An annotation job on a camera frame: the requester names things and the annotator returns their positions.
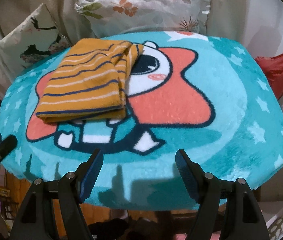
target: red fabric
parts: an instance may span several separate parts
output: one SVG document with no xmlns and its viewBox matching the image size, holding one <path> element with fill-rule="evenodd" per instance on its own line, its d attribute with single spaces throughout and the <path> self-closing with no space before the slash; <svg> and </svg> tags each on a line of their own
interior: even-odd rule
<svg viewBox="0 0 283 240">
<path fill-rule="evenodd" d="M 283 54 L 276 57 L 256 57 L 277 99 L 283 95 Z"/>
</svg>

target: fleece blanket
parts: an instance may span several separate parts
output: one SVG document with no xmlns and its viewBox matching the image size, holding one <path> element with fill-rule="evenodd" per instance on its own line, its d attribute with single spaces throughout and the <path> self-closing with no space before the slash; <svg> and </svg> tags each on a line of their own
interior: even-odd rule
<svg viewBox="0 0 283 240">
<path fill-rule="evenodd" d="M 238 42 L 186 32 L 108 37 L 143 44 L 128 81 L 123 120 L 45 124 L 34 114 L 68 49 L 38 62 L 8 89 L 0 133 L 17 148 L 3 161 L 18 178 L 59 179 L 95 148 L 104 165 L 87 203 L 116 209 L 195 208 L 175 152 L 220 179 L 251 188 L 283 166 L 283 113 L 260 67 Z"/>
</svg>

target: folded yellow shirt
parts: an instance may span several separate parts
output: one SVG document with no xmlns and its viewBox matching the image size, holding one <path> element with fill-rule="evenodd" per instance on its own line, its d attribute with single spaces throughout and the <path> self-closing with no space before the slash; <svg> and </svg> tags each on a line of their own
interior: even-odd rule
<svg viewBox="0 0 283 240">
<path fill-rule="evenodd" d="M 125 81 L 143 50 L 129 41 L 82 39 L 52 73 L 36 116 L 44 122 L 125 117 Z"/>
</svg>

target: white pillow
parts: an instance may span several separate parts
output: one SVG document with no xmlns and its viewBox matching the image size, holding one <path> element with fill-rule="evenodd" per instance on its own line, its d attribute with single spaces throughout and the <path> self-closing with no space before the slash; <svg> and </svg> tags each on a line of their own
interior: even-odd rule
<svg viewBox="0 0 283 240">
<path fill-rule="evenodd" d="M 78 0 L 98 38 L 139 31 L 177 30 L 206 33 L 211 0 Z"/>
<path fill-rule="evenodd" d="M 23 67 L 68 47 L 69 41 L 59 33 L 44 3 L 0 41 L 6 64 Z"/>
</svg>

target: black cartoon eye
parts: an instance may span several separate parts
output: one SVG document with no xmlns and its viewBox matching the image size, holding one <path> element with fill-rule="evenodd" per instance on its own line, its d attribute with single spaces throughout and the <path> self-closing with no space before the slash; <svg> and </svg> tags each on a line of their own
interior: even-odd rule
<svg viewBox="0 0 283 240">
<path fill-rule="evenodd" d="M 150 55 L 140 55 L 134 64 L 131 74 L 142 75 L 155 71 L 159 68 L 159 60 Z"/>
</svg>

